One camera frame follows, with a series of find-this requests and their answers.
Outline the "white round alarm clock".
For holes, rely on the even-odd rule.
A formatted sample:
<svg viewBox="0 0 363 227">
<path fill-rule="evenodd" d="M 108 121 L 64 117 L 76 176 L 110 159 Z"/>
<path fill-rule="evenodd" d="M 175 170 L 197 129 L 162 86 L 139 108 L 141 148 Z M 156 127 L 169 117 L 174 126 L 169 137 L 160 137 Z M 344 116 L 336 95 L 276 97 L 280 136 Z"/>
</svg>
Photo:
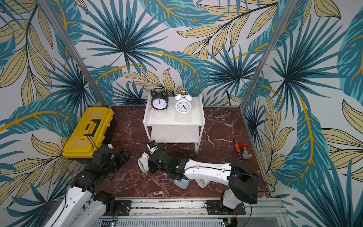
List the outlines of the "white round alarm clock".
<svg viewBox="0 0 363 227">
<path fill-rule="evenodd" d="M 149 161 L 149 155 L 145 152 L 138 159 L 139 168 L 143 173 L 147 173 L 149 171 L 148 161 Z"/>
</svg>

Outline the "black twin-bell alarm clock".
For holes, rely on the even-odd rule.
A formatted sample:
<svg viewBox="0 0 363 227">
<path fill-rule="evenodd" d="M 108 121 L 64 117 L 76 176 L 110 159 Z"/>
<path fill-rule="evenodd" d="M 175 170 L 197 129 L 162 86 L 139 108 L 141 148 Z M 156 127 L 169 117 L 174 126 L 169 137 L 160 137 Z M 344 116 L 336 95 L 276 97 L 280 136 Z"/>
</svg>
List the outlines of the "black twin-bell alarm clock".
<svg viewBox="0 0 363 227">
<path fill-rule="evenodd" d="M 168 108 L 169 97 L 168 91 L 165 89 L 161 89 L 157 91 L 157 89 L 153 89 L 150 92 L 151 96 L 151 106 L 155 110 L 166 110 Z"/>
</svg>

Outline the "white twin-bell alarm clock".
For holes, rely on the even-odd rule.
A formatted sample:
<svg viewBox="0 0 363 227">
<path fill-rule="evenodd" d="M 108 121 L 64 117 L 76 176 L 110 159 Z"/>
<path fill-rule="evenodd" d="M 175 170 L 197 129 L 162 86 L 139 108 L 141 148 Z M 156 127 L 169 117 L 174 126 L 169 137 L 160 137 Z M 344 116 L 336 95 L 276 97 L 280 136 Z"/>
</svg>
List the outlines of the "white twin-bell alarm clock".
<svg viewBox="0 0 363 227">
<path fill-rule="evenodd" d="M 175 96 L 175 108 L 180 113 L 188 113 L 192 109 L 193 97 L 188 91 L 181 91 Z"/>
</svg>

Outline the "white square alarm clock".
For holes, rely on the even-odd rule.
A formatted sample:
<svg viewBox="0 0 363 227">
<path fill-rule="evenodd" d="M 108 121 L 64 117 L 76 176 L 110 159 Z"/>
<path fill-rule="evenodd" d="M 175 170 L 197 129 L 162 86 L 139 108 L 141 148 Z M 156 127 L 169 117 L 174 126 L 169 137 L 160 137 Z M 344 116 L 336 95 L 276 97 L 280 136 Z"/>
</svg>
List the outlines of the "white square alarm clock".
<svg viewBox="0 0 363 227">
<path fill-rule="evenodd" d="M 196 181 L 196 183 L 198 184 L 198 186 L 200 188 L 205 188 L 209 184 L 209 181 L 206 181 L 206 180 L 203 180 L 203 179 L 196 179 L 195 181 Z"/>
</svg>

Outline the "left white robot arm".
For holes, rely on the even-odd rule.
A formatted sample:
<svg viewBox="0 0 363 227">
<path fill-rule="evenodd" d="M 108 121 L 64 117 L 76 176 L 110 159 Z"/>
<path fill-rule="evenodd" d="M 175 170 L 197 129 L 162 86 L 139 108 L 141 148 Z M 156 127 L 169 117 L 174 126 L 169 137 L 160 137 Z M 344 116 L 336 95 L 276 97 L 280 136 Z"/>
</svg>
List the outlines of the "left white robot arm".
<svg viewBox="0 0 363 227">
<path fill-rule="evenodd" d="M 66 191 L 64 200 L 45 224 L 46 227 L 90 227 L 105 214 L 114 215 L 119 208 L 115 196 L 95 193 L 110 174 L 117 173 L 130 159 L 127 151 L 114 151 L 102 144 L 86 169 L 78 173 Z"/>
</svg>

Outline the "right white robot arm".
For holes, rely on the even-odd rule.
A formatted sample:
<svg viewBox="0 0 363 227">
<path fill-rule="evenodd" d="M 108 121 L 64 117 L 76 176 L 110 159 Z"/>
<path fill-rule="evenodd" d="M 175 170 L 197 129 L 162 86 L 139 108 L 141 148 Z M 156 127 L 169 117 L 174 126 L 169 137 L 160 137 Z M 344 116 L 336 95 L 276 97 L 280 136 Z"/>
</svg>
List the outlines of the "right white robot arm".
<svg viewBox="0 0 363 227">
<path fill-rule="evenodd" d="M 222 193 L 219 207 L 234 210 L 240 203 L 257 204 L 257 174 L 240 160 L 232 163 L 212 164 L 197 162 L 186 158 L 172 158 L 161 149 L 150 154 L 143 153 L 138 159 L 143 173 L 162 171 L 178 187 L 186 189 L 191 180 L 200 188 L 206 188 L 210 182 L 220 183 L 229 189 Z"/>
</svg>

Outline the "blue square alarm clock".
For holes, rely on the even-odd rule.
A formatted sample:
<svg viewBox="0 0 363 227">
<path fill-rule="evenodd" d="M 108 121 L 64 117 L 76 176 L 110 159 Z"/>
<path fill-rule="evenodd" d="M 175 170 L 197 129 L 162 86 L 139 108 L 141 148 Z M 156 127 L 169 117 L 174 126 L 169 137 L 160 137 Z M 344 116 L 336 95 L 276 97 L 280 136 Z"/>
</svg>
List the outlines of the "blue square alarm clock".
<svg viewBox="0 0 363 227">
<path fill-rule="evenodd" d="M 188 188 L 189 184 L 190 184 L 190 180 L 173 180 L 173 183 L 178 186 L 179 188 L 185 190 Z"/>
</svg>

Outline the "white two-tier shelf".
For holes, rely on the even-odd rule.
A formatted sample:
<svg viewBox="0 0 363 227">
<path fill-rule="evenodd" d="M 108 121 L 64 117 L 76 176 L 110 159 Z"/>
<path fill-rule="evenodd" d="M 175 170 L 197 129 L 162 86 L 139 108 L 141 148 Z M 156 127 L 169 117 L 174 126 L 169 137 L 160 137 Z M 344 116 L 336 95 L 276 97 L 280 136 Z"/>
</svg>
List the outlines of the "white two-tier shelf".
<svg viewBox="0 0 363 227">
<path fill-rule="evenodd" d="M 143 118 L 147 138 L 158 144 L 194 144 L 198 154 L 205 126 L 202 96 L 194 97 L 188 113 L 180 113 L 175 108 L 175 98 L 169 98 L 168 108 L 156 110 L 152 107 L 152 97 L 148 96 Z"/>
</svg>

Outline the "yellow and black toolbox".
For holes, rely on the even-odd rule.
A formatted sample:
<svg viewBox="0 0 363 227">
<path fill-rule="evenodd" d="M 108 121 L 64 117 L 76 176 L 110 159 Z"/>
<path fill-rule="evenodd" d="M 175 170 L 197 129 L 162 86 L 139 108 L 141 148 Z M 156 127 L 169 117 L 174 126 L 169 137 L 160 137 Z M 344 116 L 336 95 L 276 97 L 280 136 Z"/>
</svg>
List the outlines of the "yellow and black toolbox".
<svg viewBox="0 0 363 227">
<path fill-rule="evenodd" d="M 89 162 L 103 145 L 110 144 L 117 122 L 106 107 L 88 108 L 63 148 L 63 157 L 81 164 Z"/>
</svg>

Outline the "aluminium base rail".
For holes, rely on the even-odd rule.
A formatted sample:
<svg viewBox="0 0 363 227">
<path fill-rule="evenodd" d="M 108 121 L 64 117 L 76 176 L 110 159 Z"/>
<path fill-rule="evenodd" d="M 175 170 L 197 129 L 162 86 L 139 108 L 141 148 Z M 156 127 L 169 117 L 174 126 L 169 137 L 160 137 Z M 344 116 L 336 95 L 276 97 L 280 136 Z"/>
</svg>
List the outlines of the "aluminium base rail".
<svg viewBox="0 0 363 227">
<path fill-rule="evenodd" d="M 104 215 L 93 227 L 290 227 L 281 199 L 259 198 L 236 211 L 218 209 L 217 198 L 122 198 L 118 215 Z"/>
</svg>

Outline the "orange handled tool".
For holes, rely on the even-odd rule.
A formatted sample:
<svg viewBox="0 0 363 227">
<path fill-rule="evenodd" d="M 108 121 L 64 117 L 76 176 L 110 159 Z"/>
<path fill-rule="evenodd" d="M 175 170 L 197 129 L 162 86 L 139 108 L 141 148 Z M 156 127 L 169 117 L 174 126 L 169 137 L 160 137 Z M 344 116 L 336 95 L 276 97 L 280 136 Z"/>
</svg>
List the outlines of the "orange handled tool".
<svg viewBox="0 0 363 227">
<path fill-rule="evenodd" d="M 240 147 L 239 147 L 239 143 L 238 143 L 237 139 L 233 140 L 233 144 L 234 144 L 234 147 L 236 149 L 236 152 L 240 153 Z"/>
</svg>

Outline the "red handled metal valve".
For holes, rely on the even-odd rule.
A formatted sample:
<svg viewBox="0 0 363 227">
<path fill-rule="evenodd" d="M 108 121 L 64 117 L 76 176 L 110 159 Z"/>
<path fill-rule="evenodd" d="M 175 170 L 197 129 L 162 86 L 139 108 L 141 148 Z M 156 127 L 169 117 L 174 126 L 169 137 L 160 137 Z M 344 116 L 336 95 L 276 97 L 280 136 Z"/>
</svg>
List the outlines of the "red handled metal valve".
<svg viewBox="0 0 363 227">
<path fill-rule="evenodd" d="M 240 148 L 240 159 L 252 159 L 252 154 L 248 151 L 249 144 L 248 143 L 242 143 L 239 145 Z"/>
</svg>

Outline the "left metal corner post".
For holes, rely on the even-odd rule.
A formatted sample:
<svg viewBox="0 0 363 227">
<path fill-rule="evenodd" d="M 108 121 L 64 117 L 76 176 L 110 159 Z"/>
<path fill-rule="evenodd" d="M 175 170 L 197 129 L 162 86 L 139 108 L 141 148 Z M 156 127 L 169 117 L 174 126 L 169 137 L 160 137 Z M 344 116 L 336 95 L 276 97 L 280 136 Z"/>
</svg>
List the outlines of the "left metal corner post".
<svg viewBox="0 0 363 227">
<path fill-rule="evenodd" d="M 69 50 L 69 53 L 73 57 L 74 62 L 77 64 L 83 76 L 87 80 L 89 87 L 94 91 L 96 98 L 102 104 L 103 107 L 108 107 L 108 103 L 106 102 L 104 96 L 102 95 L 95 81 L 93 80 L 86 64 L 82 60 L 81 55 L 77 51 L 66 28 L 64 28 L 64 26 L 62 25 L 61 19 L 58 17 L 55 9 L 52 7 L 49 1 L 40 0 L 38 2 L 41 8 L 44 10 L 45 15 L 54 26 L 55 31 L 59 34 L 61 40 L 65 44 L 65 47 Z"/>
</svg>

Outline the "metal corner post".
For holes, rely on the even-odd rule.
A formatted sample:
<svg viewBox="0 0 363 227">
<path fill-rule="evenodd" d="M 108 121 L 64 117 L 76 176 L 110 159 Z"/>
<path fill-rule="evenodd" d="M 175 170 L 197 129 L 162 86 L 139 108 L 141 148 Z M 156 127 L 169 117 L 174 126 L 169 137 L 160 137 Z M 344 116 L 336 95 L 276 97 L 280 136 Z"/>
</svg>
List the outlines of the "metal corner post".
<svg viewBox="0 0 363 227">
<path fill-rule="evenodd" d="M 288 19 L 290 15 L 293 12 L 293 9 L 297 3 L 297 0 L 294 1 L 287 1 L 284 11 L 282 12 L 281 16 L 279 17 L 279 20 L 277 21 L 277 26 L 274 32 L 271 34 L 270 40 L 267 43 L 267 46 L 265 48 L 265 51 L 263 52 L 263 55 L 259 61 L 259 64 L 250 80 L 249 86 L 244 93 L 244 97 L 240 104 L 240 110 L 243 111 L 246 107 L 246 104 L 248 102 L 249 96 L 252 94 L 254 87 L 256 86 L 256 83 L 258 81 L 258 78 L 263 70 L 263 67 L 265 66 L 268 57 L 272 53 L 280 35 L 282 34 L 284 30 L 285 24 L 288 22 Z"/>
<path fill-rule="evenodd" d="M 58 17 L 55 9 L 52 7 L 49 1 L 40 0 L 38 2 L 41 8 L 44 10 L 45 15 L 54 26 L 55 31 L 59 34 L 61 40 L 65 44 L 65 47 L 69 50 L 69 53 L 73 57 L 74 62 L 77 64 L 83 76 L 87 80 L 89 87 L 94 91 L 96 98 L 102 104 L 103 107 L 108 107 L 108 103 L 106 102 L 104 96 L 102 95 L 95 81 L 93 80 L 86 64 L 82 60 L 81 55 L 77 51 L 66 28 L 64 28 L 64 26 L 62 25 L 61 19 Z"/>
</svg>

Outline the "right metal corner post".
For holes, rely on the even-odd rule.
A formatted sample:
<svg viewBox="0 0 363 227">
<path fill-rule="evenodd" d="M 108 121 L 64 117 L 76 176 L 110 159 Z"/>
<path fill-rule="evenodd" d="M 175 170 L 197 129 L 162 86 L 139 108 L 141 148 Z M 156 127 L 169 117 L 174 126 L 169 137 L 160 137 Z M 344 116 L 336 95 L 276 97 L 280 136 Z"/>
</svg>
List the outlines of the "right metal corner post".
<svg viewBox="0 0 363 227">
<path fill-rule="evenodd" d="M 256 86 L 256 83 L 258 81 L 258 78 L 263 70 L 263 67 L 265 66 L 268 57 L 272 53 L 280 35 L 282 34 L 284 30 L 285 24 L 288 22 L 288 19 L 290 15 L 293 12 L 293 9 L 297 3 L 297 0 L 294 1 L 287 1 L 284 11 L 282 12 L 281 16 L 279 17 L 279 20 L 277 21 L 277 26 L 274 32 L 271 34 L 270 40 L 267 43 L 267 46 L 265 48 L 265 51 L 263 52 L 263 55 L 259 61 L 259 64 L 250 80 L 249 86 L 244 93 L 244 97 L 240 104 L 240 110 L 243 111 L 246 107 L 246 104 L 248 102 L 249 96 L 252 94 L 254 87 Z"/>
</svg>

